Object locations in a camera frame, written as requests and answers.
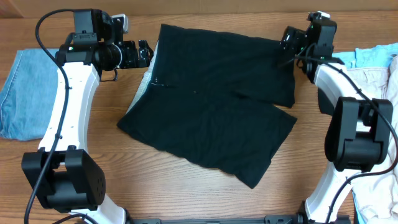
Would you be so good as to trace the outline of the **folded blue denim jeans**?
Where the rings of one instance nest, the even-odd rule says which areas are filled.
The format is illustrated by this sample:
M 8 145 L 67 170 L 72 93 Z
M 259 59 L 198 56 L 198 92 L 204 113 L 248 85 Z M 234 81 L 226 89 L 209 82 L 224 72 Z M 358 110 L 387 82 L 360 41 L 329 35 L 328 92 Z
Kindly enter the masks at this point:
M 58 67 L 41 49 L 19 50 L 1 91 L 1 137 L 43 138 L 57 92 Z

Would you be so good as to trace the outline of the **black shorts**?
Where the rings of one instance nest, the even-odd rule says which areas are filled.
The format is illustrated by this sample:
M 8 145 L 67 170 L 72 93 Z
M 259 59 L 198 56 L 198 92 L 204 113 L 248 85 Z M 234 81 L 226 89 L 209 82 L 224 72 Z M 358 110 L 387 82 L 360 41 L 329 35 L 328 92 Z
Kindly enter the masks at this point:
M 262 179 L 296 119 L 292 63 L 277 40 L 160 28 L 149 82 L 118 122 L 130 137 L 250 188 Z

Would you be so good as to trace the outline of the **beige pink trousers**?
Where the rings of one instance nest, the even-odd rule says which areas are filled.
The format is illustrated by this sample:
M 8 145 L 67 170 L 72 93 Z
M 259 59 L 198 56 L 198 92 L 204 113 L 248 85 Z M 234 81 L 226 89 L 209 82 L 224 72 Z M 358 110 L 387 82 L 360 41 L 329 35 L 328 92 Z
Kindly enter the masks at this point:
M 391 124 L 397 129 L 397 56 L 387 68 L 351 68 L 349 75 L 367 93 L 392 103 Z M 358 223 L 397 223 L 397 169 L 384 175 L 358 178 L 353 196 Z

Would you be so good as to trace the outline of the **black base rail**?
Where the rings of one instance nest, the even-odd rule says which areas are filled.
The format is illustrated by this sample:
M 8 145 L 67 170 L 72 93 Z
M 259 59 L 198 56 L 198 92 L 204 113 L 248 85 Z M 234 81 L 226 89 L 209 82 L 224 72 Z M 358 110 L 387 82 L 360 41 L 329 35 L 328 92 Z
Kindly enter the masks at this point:
M 302 214 L 296 215 L 266 215 L 264 218 L 228 218 L 228 219 L 192 219 L 192 220 L 161 220 L 161 219 L 131 219 L 130 224 L 304 224 L 308 221 Z

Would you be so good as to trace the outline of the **light blue garment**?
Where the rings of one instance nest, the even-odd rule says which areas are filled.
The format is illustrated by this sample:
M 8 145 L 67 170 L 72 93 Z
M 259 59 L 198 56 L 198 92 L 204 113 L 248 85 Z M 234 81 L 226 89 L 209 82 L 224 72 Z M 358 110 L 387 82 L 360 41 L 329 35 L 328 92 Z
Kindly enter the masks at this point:
M 370 49 L 355 48 L 351 52 L 333 53 L 333 57 L 339 58 L 347 69 L 390 66 L 394 56 L 397 55 L 397 43 L 377 45 Z

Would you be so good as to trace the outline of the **black garment under pile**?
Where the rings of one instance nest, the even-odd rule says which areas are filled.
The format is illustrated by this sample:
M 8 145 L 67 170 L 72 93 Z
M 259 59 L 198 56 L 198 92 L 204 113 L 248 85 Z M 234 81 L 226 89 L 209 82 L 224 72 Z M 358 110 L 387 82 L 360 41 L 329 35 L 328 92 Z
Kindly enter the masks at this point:
M 320 112 L 332 116 L 334 112 L 334 106 L 328 99 L 327 95 L 323 90 L 318 88 L 318 106 Z

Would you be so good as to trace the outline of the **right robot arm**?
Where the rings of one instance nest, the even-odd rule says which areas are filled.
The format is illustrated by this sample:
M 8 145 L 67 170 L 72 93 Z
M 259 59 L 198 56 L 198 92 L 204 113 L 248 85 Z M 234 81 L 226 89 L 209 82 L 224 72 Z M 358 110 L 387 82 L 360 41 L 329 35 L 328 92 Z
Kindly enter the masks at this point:
M 291 223 L 349 223 L 338 210 L 360 177 L 375 176 L 375 165 L 387 156 L 393 105 L 368 97 L 348 75 L 344 63 L 332 56 L 336 22 L 324 12 L 311 12 L 307 30 L 288 26 L 281 47 L 318 88 L 322 113 L 331 115 L 325 136 L 328 164 L 317 187 L 292 216 Z

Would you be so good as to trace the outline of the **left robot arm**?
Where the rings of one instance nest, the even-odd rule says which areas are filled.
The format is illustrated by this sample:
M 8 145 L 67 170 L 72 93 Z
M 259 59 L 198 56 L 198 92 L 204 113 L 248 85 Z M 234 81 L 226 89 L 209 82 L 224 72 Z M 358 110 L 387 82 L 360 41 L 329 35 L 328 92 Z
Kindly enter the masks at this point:
M 50 56 L 57 66 L 57 92 L 38 150 L 22 157 L 32 187 L 28 201 L 87 223 L 131 223 L 129 212 L 106 194 L 106 178 L 88 152 L 93 97 L 104 71 L 145 68 L 153 50 L 145 40 L 125 41 L 129 19 L 99 9 L 75 9 L 74 28 Z

